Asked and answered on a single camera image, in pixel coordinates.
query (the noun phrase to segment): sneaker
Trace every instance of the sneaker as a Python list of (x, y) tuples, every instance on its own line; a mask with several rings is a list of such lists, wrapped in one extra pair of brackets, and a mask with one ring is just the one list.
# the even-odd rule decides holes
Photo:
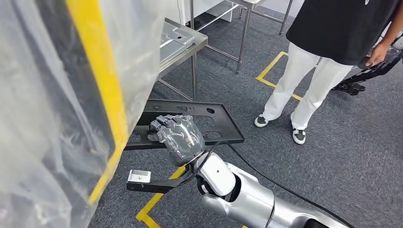
[(263, 117), (263, 114), (258, 115), (258, 117), (256, 117), (256, 119), (255, 119), (255, 125), (256, 125), (257, 127), (264, 127), (264, 126), (266, 126), (268, 123), (269, 123), (269, 121), (266, 120), (266, 119)]
[(305, 130), (297, 130), (295, 128), (292, 129), (292, 138), (299, 145), (305, 143), (306, 135), (307, 133), (305, 132)]

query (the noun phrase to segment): robotic arm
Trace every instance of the robotic arm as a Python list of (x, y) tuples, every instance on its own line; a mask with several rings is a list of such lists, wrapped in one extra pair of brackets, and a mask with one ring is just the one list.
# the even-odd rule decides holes
[(177, 179), (151, 182), (151, 173), (131, 170), (128, 190), (167, 193), (197, 179), (205, 207), (249, 228), (346, 228), (324, 215), (274, 196), (258, 179), (206, 152), (204, 139), (191, 116), (159, 116), (150, 124), (169, 150), (170, 162), (186, 171)]

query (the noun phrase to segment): person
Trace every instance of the person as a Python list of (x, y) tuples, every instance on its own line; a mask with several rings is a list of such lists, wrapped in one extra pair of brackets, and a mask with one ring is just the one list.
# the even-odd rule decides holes
[(257, 127), (280, 117), (304, 76), (317, 65), (309, 89), (291, 114), (292, 138), (304, 144), (306, 127), (329, 91), (369, 53), (366, 66), (383, 61), (389, 45), (403, 28), (403, 0), (305, 0), (286, 36), (288, 62)]

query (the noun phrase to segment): yellow tape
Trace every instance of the yellow tape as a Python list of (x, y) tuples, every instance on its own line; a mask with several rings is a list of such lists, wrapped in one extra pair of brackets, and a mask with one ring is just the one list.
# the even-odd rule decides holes
[(268, 65), (267, 67), (256, 77), (256, 79), (263, 78), (267, 72), (280, 60), (282, 56), (288, 56), (287, 52), (281, 51)]
[[(181, 173), (185, 171), (185, 167), (179, 167), (169, 179), (175, 179), (180, 176)], [(154, 205), (157, 203), (158, 200), (163, 196), (161, 193), (156, 193), (154, 196), (146, 203), (146, 205), (137, 213), (136, 219), (138, 221), (143, 221), (148, 227), (150, 228), (160, 228), (160, 226), (148, 215), (148, 212)]]
[(115, 142), (115, 150), (106, 170), (89, 196), (88, 202), (93, 203), (112, 177), (126, 145), (128, 129), (125, 106), (98, 0), (67, 0), (66, 4), (91, 65)]
[[(264, 79), (264, 76), (267, 74), (267, 72), (273, 68), (273, 66), (280, 60), (280, 58), (282, 56), (288, 56), (287, 52), (281, 51), (268, 65), (266, 68), (264, 68), (264, 70), (256, 77), (256, 79), (260, 82), (263, 82), (264, 84), (276, 88), (276, 84), (269, 82), (268, 80)], [(291, 95), (293, 98), (297, 99), (297, 100), (301, 100), (302, 97), (296, 95), (296, 94), (292, 94)]]

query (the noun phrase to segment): white pants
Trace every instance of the white pants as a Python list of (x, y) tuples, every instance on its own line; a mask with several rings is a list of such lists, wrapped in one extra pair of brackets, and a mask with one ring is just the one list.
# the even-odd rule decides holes
[[(277, 119), (290, 99), (294, 89), (305, 75), (318, 63), (320, 57), (300, 49), (293, 43), (288, 47), (288, 62), (284, 75), (277, 83), (273, 94), (265, 105), (263, 117)], [(350, 72), (353, 66), (339, 64), (329, 58), (318, 63), (311, 85), (305, 96), (291, 114), (292, 126), (304, 130), (312, 114), (322, 104), (329, 91)]]

